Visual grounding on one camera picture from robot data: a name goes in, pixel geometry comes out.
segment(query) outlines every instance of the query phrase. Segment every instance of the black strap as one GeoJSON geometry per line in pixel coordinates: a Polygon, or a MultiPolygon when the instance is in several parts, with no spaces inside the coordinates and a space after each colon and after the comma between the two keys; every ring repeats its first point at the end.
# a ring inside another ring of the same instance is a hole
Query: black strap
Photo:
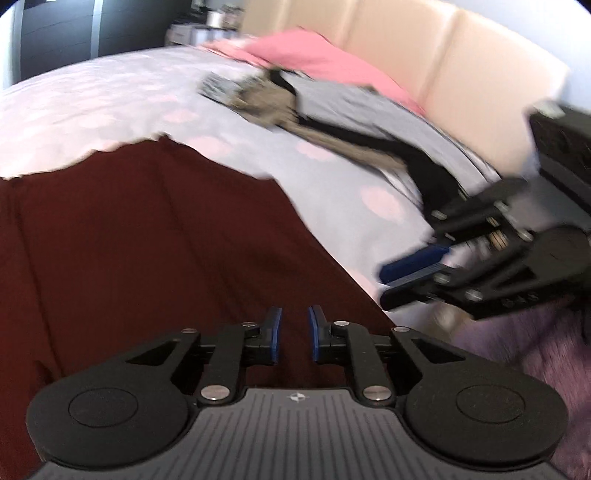
{"type": "MultiPolygon", "coordinates": [[[[269,70],[269,80],[291,92],[296,97],[297,102],[297,92],[281,75],[283,71],[281,69],[269,70]]],[[[314,129],[353,145],[390,153],[400,158],[407,166],[408,174],[421,193],[423,216],[429,223],[433,220],[431,212],[443,208],[452,200],[463,200],[466,197],[461,185],[445,167],[435,163],[420,148],[410,145],[399,138],[372,137],[310,118],[298,117],[298,123],[303,127],[314,129]]]]}

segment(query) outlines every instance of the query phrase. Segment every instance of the bedsheet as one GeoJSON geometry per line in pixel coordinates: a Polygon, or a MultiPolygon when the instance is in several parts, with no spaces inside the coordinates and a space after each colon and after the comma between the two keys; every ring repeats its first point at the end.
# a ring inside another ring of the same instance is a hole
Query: bedsheet
{"type": "MultiPolygon", "coordinates": [[[[251,124],[198,93],[208,72],[239,78],[254,71],[210,52],[168,47],[102,57],[21,82],[0,96],[0,176],[64,168],[94,150],[167,133],[215,162],[274,177],[320,243],[377,298],[379,265],[419,248],[430,233],[402,188],[408,179],[388,181],[287,132],[251,124]]],[[[409,112],[407,128],[413,122],[424,131],[427,153],[466,190],[495,178],[474,156],[451,163],[438,158],[429,137],[441,133],[409,112]]],[[[391,318],[415,326],[425,310],[410,306],[391,318]]]]}

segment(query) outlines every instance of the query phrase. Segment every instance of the logo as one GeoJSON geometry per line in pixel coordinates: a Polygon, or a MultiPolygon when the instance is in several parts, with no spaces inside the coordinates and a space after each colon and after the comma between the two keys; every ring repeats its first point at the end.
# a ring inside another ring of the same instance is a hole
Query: logo
{"type": "Polygon", "coordinates": [[[289,397],[287,397],[287,398],[289,398],[290,400],[292,400],[292,401],[294,401],[294,402],[296,402],[296,403],[299,403],[299,402],[301,402],[301,401],[304,401],[304,400],[305,400],[305,399],[307,399],[308,397],[306,397],[306,396],[305,396],[303,393],[300,393],[300,392],[295,392],[295,393],[292,393],[292,394],[291,394],[289,397]]]}

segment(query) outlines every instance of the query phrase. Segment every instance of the circular knob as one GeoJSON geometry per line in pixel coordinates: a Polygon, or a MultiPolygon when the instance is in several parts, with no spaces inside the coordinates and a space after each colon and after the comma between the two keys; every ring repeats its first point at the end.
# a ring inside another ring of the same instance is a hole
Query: circular knob
{"type": "Polygon", "coordinates": [[[137,399],[119,388],[82,392],[70,403],[70,416],[93,428],[114,427],[129,420],[137,411],[137,399]]]}
{"type": "Polygon", "coordinates": [[[39,392],[29,405],[27,428],[42,457],[109,469],[172,444],[187,423],[187,400],[168,379],[133,367],[90,369],[39,392]]]}
{"type": "Polygon", "coordinates": [[[472,468],[547,459],[567,425],[566,406],[552,388],[484,359],[427,368],[404,415],[428,447],[472,468]]]}

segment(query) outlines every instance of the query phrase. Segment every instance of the pink pillow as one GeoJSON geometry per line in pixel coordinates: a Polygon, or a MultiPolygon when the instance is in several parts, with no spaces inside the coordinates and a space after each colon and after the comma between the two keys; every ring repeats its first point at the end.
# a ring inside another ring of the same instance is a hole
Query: pink pillow
{"type": "Polygon", "coordinates": [[[408,92],[388,75],[335,47],[318,33],[296,28],[259,38],[244,50],[274,65],[304,72],[314,79],[372,85],[379,93],[396,103],[419,115],[424,114],[408,92]]]}
{"type": "Polygon", "coordinates": [[[229,40],[227,38],[222,40],[212,40],[202,43],[197,47],[197,49],[210,51],[226,59],[245,61],[246,63],[249,63],[255,67],[270,67],[271,65],[269,62],[245,52],[244,47],[252,40],[244,40],[229,40]]]}

